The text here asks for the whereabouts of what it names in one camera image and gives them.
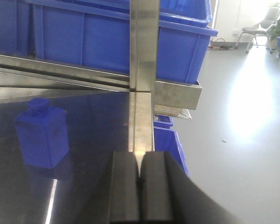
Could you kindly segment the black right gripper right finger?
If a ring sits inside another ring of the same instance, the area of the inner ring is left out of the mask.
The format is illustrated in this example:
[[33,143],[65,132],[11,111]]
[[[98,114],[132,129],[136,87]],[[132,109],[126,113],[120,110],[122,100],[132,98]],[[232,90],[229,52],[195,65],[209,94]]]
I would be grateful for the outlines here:
[[185,174],[168,152],[147,152],[141,165],[144,224],[241,224]]

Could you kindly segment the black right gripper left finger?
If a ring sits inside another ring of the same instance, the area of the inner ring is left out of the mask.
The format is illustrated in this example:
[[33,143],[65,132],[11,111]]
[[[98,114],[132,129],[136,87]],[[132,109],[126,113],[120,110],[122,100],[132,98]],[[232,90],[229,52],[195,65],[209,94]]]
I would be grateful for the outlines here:
[[137,224],[140,221],[138,165],[130,152],[115,152],[112,164],[110,222]]

